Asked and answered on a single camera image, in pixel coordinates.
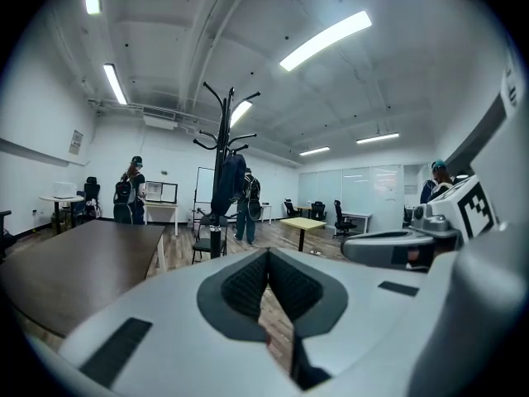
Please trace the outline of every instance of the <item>black rubber pad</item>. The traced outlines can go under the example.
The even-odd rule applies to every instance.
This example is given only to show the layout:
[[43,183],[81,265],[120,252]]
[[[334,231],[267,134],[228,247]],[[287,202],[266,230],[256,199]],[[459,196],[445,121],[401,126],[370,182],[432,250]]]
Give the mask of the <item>black rubber pad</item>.
[[128,318],[79,369],[88,378],[110,388],[152,323]]
[[384,281],[379,284],[379,288],[393,291],[394,293],[409,295],[410,297],[415,297],[419,292],[419,288],[417,287],[410,287],[409,285],[397,284],[396,282],[390,281]]

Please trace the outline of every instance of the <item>wooden floor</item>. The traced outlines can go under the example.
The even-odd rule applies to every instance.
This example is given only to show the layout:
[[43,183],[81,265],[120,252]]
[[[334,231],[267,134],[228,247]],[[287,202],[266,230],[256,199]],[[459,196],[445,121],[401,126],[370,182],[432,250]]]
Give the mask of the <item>wooden floor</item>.
[[[334,228],[328,228],[307,232],[305,234],[305,245],[303,250],[307,253],[311,250],[315,250],[321,252],[320,257],[347,261],[340,253],[341,239],[332,238],[333,231]],[[252,248],[252,246],[245,241],[238,242],[235,240],[233,232],[234,230],[229,227],[227,233],[228,255]],[[207,237],[208,233],[209,231],[207,228],[203,227],[201,230],[201,236],[203,235],[204,237]],[[18,251],[29,246],[34,246],[51,237],[51,230],[34,233],[31,236],[20,240],[11,249],[8,255],[9,257],[17,257]],[[191,260],[193,258],[191,247],[193,243],[194,238],[190,229],[180,227],[179,235],[176,237],[174,235],[174,227],[167,226],[165,228],[164,252],[168,270],[181,269],[185,266],[191,265]],[[297,250],[298,243],[299,230],[287,227],[279,221],[273,221],[271,225],[267,222],[258,222],[256,225],[254,248],[274,246]],[[203,253],[203,261],[207,261],[208,259],[209,255]],[[159,274],[160,268],[157,266],[158,264],[156,261],[157,258],[154,257],[147,276],[151,277]],[[18,317],[21,320],[21,325],[28,333],[35,335],[48,344],[52,349],[56,351],[58,350],[62,343],[62,338],[43,330],[20,314]],[[292,324],[284,314],[277,299],[274,297],[274,294],[269,289],[264,292],[261,301],[261,316],[259,323],[271,336],[271,343],[269,345],[270,352],[276,361],[288,371],[292,358]]]

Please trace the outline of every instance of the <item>whiteboard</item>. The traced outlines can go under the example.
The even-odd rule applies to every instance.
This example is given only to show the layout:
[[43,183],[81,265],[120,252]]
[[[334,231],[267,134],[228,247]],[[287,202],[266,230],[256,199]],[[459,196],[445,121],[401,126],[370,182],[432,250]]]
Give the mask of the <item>whiteboard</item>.
[[212,201],[214,177],[215,170],[209,168],[198,168],[196,201],[202,203],[210,203]]

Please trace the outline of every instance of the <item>white desk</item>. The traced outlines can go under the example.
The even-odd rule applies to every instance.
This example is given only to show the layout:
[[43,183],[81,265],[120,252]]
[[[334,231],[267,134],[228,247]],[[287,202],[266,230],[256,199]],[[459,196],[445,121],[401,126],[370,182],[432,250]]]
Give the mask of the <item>white desk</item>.
[[[68,198],[58,198],[58,197],[52,197],[52,196],[48,196],[48,195],[41,195],[39,197],[39,199],[45,200],[47,202],[54,202],[55,203],[55,229],[57,231],[57,234],[60,234],[59,203],[75,203],[75,202],[84,201],[84,197],[82,195],[76,195],[75,197],[68,197]],[[69,212],[70,212],[70,216],[72,218],[72,227],[75,227],[75,216],[74,216],[74,206],[73,206],[73,204],[69,205]]]
[[261,214],[261,222],[265,221],[265,209],[269,209],[268,211],[268,224],[272,225],[272,205],[271,204],[264,204],[261,206],[261,210],[263,211]]
[[149,208],[165,208],[174,210],[174,235],[178,236],[179,234],[179,206],[175,203],[155,203],[155,202],[147,202],[145,201],[145,212],[143,213],[143,221],[145,222],[145,225],[147,224],[147,220],[149,218],[148,212]]
[[364,234],[367,233],[367,227],[368,227],[368,224],[369,224],[369,218],[371,218],[373,216],[372,213],[356,213],[356,212],[347,212],[347,211],[342,211],[341,215],[344,218],[364,219],[364,232],[362,232]]

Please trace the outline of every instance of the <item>yellow table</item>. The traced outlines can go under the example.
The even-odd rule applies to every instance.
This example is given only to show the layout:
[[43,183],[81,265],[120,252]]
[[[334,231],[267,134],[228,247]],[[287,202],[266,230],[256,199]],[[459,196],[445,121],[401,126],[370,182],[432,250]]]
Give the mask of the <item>yellow table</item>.
[[303,210],[308,210],[308,218],[311,218],[312,206],[295,206],[299,210],[299,216],[303,217]]
[[299,229],[298,251],[303,251],[303,242],[305,241],[305,231],[323,227],[326,224],[326,222],[313,221],[312,219],[306,219],[306,218],[281,219],[280,222],[284,223],[285,225],[289,225],[290,227]]

